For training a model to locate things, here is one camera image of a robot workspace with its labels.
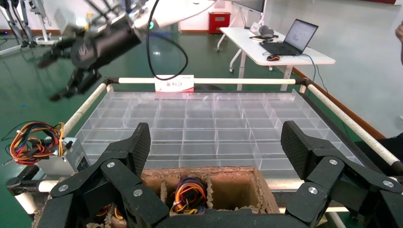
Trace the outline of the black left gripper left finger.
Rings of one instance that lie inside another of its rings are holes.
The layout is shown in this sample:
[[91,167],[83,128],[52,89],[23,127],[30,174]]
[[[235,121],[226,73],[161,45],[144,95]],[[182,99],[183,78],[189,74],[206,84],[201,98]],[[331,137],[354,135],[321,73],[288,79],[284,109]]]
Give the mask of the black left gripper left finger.
[[93,165],[51,190],[38,227],[84,228],[109,204],[118,207],[129,228],[156,227],[169,217],[169,209],[141,180],[150,145],[147,123],[139,123],[129,138],[109,144]]

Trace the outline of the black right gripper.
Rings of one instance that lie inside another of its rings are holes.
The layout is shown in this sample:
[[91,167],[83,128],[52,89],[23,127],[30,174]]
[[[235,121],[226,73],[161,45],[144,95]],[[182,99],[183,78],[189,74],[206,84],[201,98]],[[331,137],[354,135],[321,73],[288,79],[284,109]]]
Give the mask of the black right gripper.
[[46,68],[59,58],[71,59],[77,69],[67,85],[53,94],[49,100],[59,101],[86,93],[100,78],[97,69],[108,65],[142,41],[138,32],[131,28],[128,21],[118,21],[97,36],[64,39],[54,44],[38,62],[38,68]]

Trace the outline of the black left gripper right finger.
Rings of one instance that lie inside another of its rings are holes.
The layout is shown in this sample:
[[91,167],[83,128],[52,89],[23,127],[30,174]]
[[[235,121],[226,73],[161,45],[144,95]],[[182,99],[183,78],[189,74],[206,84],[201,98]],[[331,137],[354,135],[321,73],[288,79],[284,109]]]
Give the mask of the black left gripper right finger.
[[368,227],[403,224],[403,187],[397,181],[346,158],[330,141],[303,133],[285,121],[280,143],[303,184],[285,213],[314,227],[331,201],[364,217]]

